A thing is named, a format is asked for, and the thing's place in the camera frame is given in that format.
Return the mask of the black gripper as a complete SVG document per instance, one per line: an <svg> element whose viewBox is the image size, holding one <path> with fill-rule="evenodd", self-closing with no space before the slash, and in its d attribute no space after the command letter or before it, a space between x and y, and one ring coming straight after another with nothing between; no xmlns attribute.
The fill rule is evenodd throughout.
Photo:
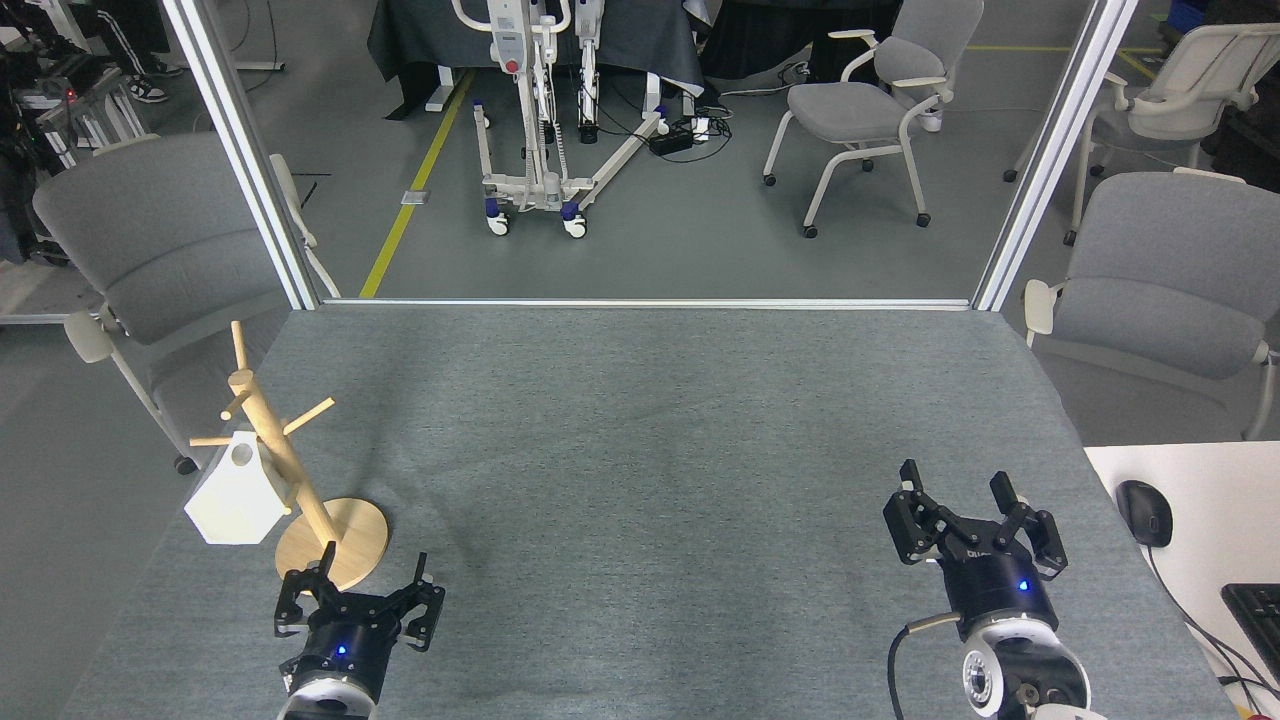
<svg viewBox="0 0 1280 720"><path fill-rule="evenodd" d="M899 477L900 489L890 496L883 516L904 564L927 559L947 536L969 543L966 521L928 496L914 459L902 462ZM989 488L1004 515L992 546L1009 552L1015 534L1023 530L1033 559L1025 551L987 553L964 544L943 548L943 583L951 610L960 614L959 638L968 641L979 625L1006 618L1027 616L1057 629L1059 618L1044 583L1068 566L1068 556L1053 515L1034 510L1015 492L1005 471L995 473Z"/></svg>
<svg viewBox="0 0 1280 720"><path fill-rule="evenodd" d="M425 573L426 553L419 555L413 579L387 601L371 594L340 600L328 575L335 555L337 542L328 542L316 568L289 570L282 582L276 638L301 630L300 594L310 592L317 602L302 652L283 662L291 707L375 707L399 634L411 650L429 651L442 615L445 589ZM422 615L403 624L419 606Z"/></svg>

